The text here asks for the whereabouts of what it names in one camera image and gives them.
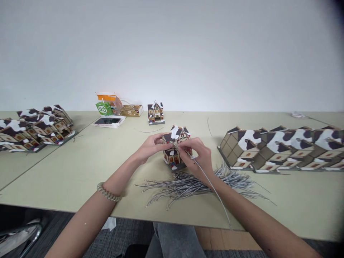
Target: left hand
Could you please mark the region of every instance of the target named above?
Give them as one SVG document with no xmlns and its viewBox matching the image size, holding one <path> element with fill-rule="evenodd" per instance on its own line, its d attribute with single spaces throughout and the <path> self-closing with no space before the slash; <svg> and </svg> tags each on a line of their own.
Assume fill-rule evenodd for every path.
<svg viewBox="0 0 344 258">
<path fill-rule="evenodd" d="M 142 144 L 142 146 L 133 154 L 141 164 L 146 163 L 147 159 L 159 151 L 164 151 L 171 149 L 173 147 L 172 143 L 162 144 L 161 137 L 164 133 L 158 133 L 148 136 L 147 140 Z"/>
</svg>

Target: beige table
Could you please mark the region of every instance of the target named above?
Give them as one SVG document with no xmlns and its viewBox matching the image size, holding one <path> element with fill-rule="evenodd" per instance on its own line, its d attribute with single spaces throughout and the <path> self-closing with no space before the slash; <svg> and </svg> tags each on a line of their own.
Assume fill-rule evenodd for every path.
<svg viewBox="0 0 344 258">
<path fill-rule="evenodd" d="M 212 136 L 209 133 L 207 119 Z M 76 212 L 94 193 L 97 183 L 105 181 L 147 138 L 169 131 L 173 124 L 187 126 L 191 137 L 200 137 L 212 149 L 213 167 L 220 166 L 216 147 L 226 131 L 240 126 L 246 129 L 267 129 L 283 124 L 289 128 L 307 125 L 321 128 L 325 124 L 311 119 L 296 119 L 286 113 L 210 113 L 165 112 L 166 124 L 148 126 L 144 113 L 140 118 L 126 118 L 118 129 L 88 126 L 83 137 L 57 149 L 28 172 L 0 192 L 0 203 Z M 149 132 L 164 128 L 154 133 Z M 270 198 L 277 206 L 263 199 L 252 202 L 271 214 L 301 237 L 338 240 L 343 221 L 342 196 L 344 173 L 286 172 L 290 175 L 261 175 L 247 172 L 260 185 L 257 192 Z M 193 196 L 176 201 L 166 211 L 167 199 L 145 207 L 154 190 L 142 193 L 134 184 L 144 179 L 171 178 L 162 154 L 157 153 L 141 166 L 131 178 L 124 198 L 112 216 L 164 221 L 189 225 L 229 228 L 220 202 L 214 195 Z M 243 230 L 230 215 L 232 228 Z"/>
<path fill-rule="evenodd" d="M 76 131 L 83 130 L 94 120 L 100 117 L 97 111 L 69 111 L 68 114 L 74 121 L 73 129 Z M 1 111 L 0 118 L 17 119 L 18 115 L 13 111 Z M 38 153 L 9 153 L 8 151 L 0 152 L 0 190 L 10 184 L 13 180 L 20 177 L 31 167 L 36 165 L 58 147 L 46 146 Z"/>
</svg>

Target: right hand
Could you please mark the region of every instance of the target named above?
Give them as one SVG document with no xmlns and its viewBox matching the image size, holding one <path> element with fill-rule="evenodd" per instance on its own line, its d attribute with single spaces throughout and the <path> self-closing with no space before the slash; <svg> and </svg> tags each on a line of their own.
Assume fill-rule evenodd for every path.
<svg viewBox="0 0 344 258">
<path fill-rule="evenodd" d="M 204 173 L 209 179 L 215 176 L 211 164 L 211 150 L 206 147 L 199 138 L 192 138 L 190 140 L 182 141 L 178 144 L 178 151 L 180 158 L 184 161 L 189 170 L 205 185 L 209 186 L 209 181 L 203 174 L 200 167 L 196 162 L 190 158 L 190 156 L 184 151 L 189 152 L 190 149 L 195 150 L 198 153 L 198 157 L 195 158 L 197 163 L 202 167 Z"/>
</svg>

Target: model house row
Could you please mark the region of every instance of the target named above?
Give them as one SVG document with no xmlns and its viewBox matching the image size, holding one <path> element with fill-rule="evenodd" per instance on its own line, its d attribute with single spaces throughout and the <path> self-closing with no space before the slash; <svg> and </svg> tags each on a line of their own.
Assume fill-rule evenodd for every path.
<svg viewBox="0 0 344 258">
<path fill-rule="evenodd" d="M 344 131 L 331 126 L 318 130 L 279 126 L 270 131 L 235 127 L 226 133 L 218 150 L 233 168 L 274 173 L 290 168 L 344 168 L 343 144 Z"/>
</svg>

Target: bracelet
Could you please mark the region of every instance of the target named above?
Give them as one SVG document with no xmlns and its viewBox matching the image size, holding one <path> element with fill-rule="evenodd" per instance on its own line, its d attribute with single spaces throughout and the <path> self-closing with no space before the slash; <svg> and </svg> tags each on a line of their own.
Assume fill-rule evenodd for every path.
<svg viewBox="0 0 344 258">
<path fill-rule="evenodd" d="M 122 199 L 122 195 L 115 196 L 113 193 L 110 193 L 109 191 L 106 191 L 103 187 L 104 182 L 100 182 L 97 185 L 97 191 L 101 192 L 102 195 L 104 195 L 107 199 L 110 201 L 119 202 Z"/>
</svg>

